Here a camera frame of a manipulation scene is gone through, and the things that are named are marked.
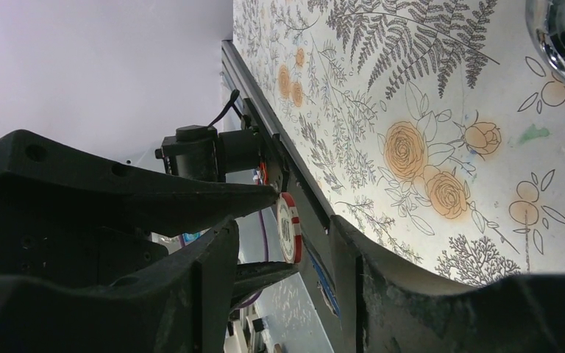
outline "black cable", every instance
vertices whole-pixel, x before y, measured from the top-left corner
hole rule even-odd
[[[228,103],[224,105],[224,109],[222,109],[219,115],[215,119],[213,119],[213,121],[211,121],[207,127],[212,127],[215,123],[222,120],[222,118],[228,113],[230,108],[233,108],[235,113],[237,113],[237,116],[241,118],[241,113],[235,106],[235,101],[237,101],[237,98],[239,98],[239,90],[232,90],[232,92],[230,93],[230,99],[228,100]]]

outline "floral tablecloth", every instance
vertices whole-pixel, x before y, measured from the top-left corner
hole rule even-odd
[[[335,211],[469,285],[565,272],[565,85],[525,2],[235,0],[234,43]]]

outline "mounting hole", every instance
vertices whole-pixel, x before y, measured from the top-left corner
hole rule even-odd
[[[29,273],[29,270],[31,270],[31,264],[28,263],[27,261],[22,262],[21,263],[21,271],[23,271],[24,273]]]
[[[44,147],[38,145],[27,146],[27,148],[25,149],[25,154],[30,160],[34,162],[44,162],[46,160],[46,157],[49,155]]]
[[[113,173],[113,175],[121,178],[124,178],[127,175],[129,175],[131,173],[131,170],[132,170],[131,167],[129,167],[128,165],[124,165],[122,163],[116,163],[111,167],[111,172]]]
[[[124,287],[125,285],[132,285],[137,283],[140,279],[133,276],[122,277],[115,281],[111,286],[112,287]]]
[[[21,239],[21,243],[23,244],[23,249],[31,249],[35,246],[35,239],[26,235]]]

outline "poker chip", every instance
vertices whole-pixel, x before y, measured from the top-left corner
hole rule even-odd
[[[280,193],[276,207],[282,255],[287,263],[299,263],[302,259],[302,228],[294,198],[290,193]]]

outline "orange rose illustration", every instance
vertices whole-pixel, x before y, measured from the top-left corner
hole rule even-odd
[[[291,98],[294,100],[296,107],[302,106],[302,84],[300,82],[294,82],[291,84]]]
[[[409,180],[423,173],[427,164],[427,147],[413,124],[407,121],[393,124],[385,139],[384,159],[396,177]]]
[[[280,90],[280,95],[287,99],[289,98],[289,70],[286,65],[281,65],[278,69],[278,90]]]
[[[445,218],[454,219],[466,211],[464,186],[451,173],[436,174],[425,187],[432,207]]]
[[[304,65],[304,49],[302,48],[298,49],[298,52],[296,53],[296,65],[300,68]]]
[[[464,141],[478,154],[491,154],[501,144],[501,134],[493,123],[475,123],[464,132]]]

